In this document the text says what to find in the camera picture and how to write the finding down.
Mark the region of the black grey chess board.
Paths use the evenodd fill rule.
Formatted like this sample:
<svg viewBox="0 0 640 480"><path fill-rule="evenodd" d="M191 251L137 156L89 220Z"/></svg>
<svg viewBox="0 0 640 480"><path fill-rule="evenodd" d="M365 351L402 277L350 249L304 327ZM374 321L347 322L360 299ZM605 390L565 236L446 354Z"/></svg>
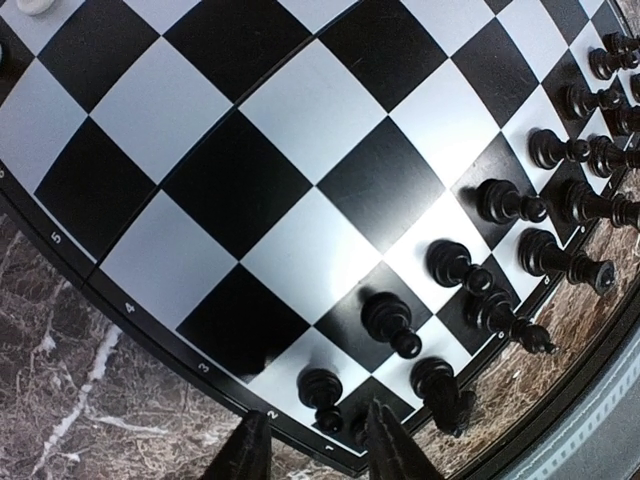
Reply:
<svg viewBox="0 0 640 480"><path fill-rule="evenodd" d="M560 281L521 267L528 222L486 222L474 196L493 178L550 207L567 180L613 191L581 163L536 166L528 140L628 144L612 115L564 107L569 85L625 87L588 61L622 30L609 1L5 1L1 194L113 320L357 477L369 400L418 431L413 365L465 381L505 342L433 281L433 242L463 244L519 315ZM417 357L365 330L379 292L408 304ZM339 433L299 400L314 368L342 383Z"/></svg>

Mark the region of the black chess piece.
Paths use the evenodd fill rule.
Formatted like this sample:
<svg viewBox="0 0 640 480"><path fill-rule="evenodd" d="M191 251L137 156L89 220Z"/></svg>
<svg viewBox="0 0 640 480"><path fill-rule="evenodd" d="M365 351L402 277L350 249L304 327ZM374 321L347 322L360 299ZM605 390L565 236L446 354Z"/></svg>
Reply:
<svg viewBox="0 0 640 480"><path fill-rule="evenodd" d="M562 273L570 284L587 284L600 296L608 293L616 282L615 265L611 260L595 261L582 250L568 253L546 230L524 230L518 241L517 255L521 267L530 275L542 277Z"/></svg>

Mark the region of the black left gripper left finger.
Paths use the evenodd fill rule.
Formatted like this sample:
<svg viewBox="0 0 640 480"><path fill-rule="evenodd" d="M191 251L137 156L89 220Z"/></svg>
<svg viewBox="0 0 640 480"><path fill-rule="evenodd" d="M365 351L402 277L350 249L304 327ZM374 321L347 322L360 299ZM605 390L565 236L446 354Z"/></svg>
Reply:
<svg viewBox="0 0 640 480"><path fill-rule="evenodd" d="M265 413L250 410L202 474L212 480L271 478L272 437Z"/></svg>

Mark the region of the black chess knight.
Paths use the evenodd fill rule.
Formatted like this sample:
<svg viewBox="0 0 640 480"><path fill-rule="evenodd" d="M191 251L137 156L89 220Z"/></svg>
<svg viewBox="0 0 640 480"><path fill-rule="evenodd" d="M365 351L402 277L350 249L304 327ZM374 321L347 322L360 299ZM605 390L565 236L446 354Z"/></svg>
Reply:
<svg viewBox="0 0 640 480"><path fill-rule="evenodd" d="M469 428L477 395L459 388L453 367L446 360L427 357L418 361L411 370L410 384L442 433L459 438Z"/></svg>

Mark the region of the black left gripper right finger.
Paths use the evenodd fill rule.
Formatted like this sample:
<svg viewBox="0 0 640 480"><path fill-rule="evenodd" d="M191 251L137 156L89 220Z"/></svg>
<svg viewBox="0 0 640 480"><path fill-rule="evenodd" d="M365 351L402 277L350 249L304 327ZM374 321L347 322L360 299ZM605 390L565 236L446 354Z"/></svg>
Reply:
<svg viewBox="0 0 640 480"><path fill-rule="evenodd" d="M365 431L370 479L440 478L440 472L387 405L378 400L370 404Z"/></svg>

